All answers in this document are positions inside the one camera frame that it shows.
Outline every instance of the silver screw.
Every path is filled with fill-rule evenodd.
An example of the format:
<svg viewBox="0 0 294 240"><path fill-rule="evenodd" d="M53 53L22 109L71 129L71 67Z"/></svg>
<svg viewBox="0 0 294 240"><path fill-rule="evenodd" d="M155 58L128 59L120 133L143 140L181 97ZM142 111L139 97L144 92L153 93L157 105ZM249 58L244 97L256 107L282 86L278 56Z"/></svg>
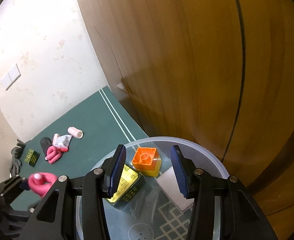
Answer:
<svg viewBox="0 0 294 240"><path fill-rule="evenodd" d="M202 169L197 168L194 170L194 173L197 175L202 175L204 173L204 171Z"/></svg>
<svg viewBox="0 0 294 240"><path fill-rule="evenodd" d="M101 168L94 169L94 173L96 175L99 175L99 174L103 173L103 169L101 169Z"/></svg>
<svg viewBox="0 0 294 240"><path fill-rule="evenodd" d="M58 180L59 180L60 182L64 182L66 179L67 179L67 176L66 176L66 175L62 175L62 176L60 176L60 177L58 178Z"/></svg>
<svg viewBox="0 0 294 240"><path fill-rule="evenodd" d="M230 180L231 182L237 182L237 181L238 181L238 178L237 178L236 176L230 176L230 177L229 177L229 180Z"/></svg>

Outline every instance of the white stripe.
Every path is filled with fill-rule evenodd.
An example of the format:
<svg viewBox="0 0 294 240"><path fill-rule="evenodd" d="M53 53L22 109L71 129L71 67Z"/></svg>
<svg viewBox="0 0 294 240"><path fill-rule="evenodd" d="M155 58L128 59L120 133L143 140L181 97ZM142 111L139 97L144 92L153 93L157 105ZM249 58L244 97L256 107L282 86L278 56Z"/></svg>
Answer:
<svg viewBox="0 0 294 240"><path fill-rule="evenodd" d="M108 107L108 109L109 109L109 111L111 112L112 116L113 116L114 119L116 120L118 126L119 126L119 127L121 128L121 130L123 131L123 133L124 133L124 135L126 136L127 140L128 140L129 142L131 142L131 141L129 140L127 134L125 133L125 131L124 131L123 128L121 127L120 123L119 123L118 120L116 119L114 113L113 113L112 110L110 109L109 105L107 104L107 102L106 102L105 98L103 97L102 93L101 93L100 91L99 91L99 93L100 93L100 95L102 96L102 98L104 99L106 106Z"/></svg>
<svg viewBox="0 0 294 240"><path fill-rule="evenodd" d="M115 110L115 108L113 107L113 105L111 104L111 102L109 101L108 97L106 96L104 90L102 89L106 99L108 100L109 104L111 105L112 109L114 109L116 115L118 116L118 118L120 119L120 121L123 123L123 125L125 126L126 130L129 132L130 136L133 138L133 140L135 141L136 138L132 135L132 133L129 131L128 127L125 125L124 121L120 118L119 114L117 113L117 111Z"/></svg>

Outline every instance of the dark groove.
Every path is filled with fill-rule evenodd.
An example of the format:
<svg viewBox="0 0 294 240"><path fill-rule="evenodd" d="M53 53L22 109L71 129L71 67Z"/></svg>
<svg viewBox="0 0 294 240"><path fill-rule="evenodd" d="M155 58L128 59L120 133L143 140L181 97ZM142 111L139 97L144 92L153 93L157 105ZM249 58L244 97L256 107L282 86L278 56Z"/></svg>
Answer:
<svg viewBox="0 0 294 240"><path fill-rule="evenodd" d="M282 211L284 211L285 209L290 208L290 207L292 207L292 206L294 206L294 204L291 204L290 206L285 207L285 208L283 208L283 209L281 209L281 210L278 210L278 211L276 211L276 212L274 212L274 213L270 213L270 214L266 215L266 217L271 216L271 215L274 215L274 214L277 214L277 213L279 213L279 212L282 212Z"/></svg>
<svg viewBox="0 0 294 240"><path fill-rule="evenodd" d="M294 131L289 139L263 172L248 185L247 189L255 195L280 177L294 163Z"/></svg>
<svg viewBox="0 0 294 240"><path fill-rule="evenodd" d="M242 64L242 72L241 72L241 85L240 85L240 93L239 93L239 100L238 100L238 108L237 108L237 112L236 112L236 116L235 116L234 126L232 127L230 138L229 138L228 144L226 146L226 149L225 149L225 152L224 152L224 155L223 155L223 158L222 158L222 162L225 159L225 156L227 154L227 151L228 151L232 136L234 135L237 119L238 119L238 116L239 116L239 110L240 110L240 106L241 106L241 101L242 101L242 98L243 98L244 84L245 84L245 72L246 72L246 42L245 42L244 19L243 19L243 15L242 15L242 12L241 12L241 7L240 7L239 0L235 0L235 2L236 2L236 6L237 6L238 18L239 18L239 24L240 24L241 46L242 46L242 53L243 53L243 64Z"/></svg>

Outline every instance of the gray glove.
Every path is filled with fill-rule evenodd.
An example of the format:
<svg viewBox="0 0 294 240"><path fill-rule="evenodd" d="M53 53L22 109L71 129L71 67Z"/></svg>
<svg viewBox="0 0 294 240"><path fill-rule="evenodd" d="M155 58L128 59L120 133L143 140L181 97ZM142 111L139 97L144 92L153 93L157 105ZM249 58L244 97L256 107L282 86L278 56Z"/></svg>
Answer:
<svg viewBox="0 0 294 240"><path fill-rule="evenodd" d="M26 144L23 143L21 140L17 139L17 146L18 147L14 147L11 150L12 158L9 171L12 176L16 176L20 173L20 167L23 164L19 158L22 156Z"/></svg>

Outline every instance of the orange toy block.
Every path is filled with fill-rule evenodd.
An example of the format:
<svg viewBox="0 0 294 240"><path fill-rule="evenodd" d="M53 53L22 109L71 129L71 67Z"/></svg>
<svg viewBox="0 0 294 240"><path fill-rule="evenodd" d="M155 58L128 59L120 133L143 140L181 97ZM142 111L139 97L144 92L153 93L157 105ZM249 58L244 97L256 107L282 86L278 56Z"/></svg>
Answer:
<svg viewBox="0 0 294 240"><path fill-rule="evenodd" d="M159 159L156 148L138 147L132 164L139 171L154 171Z"/></svg>

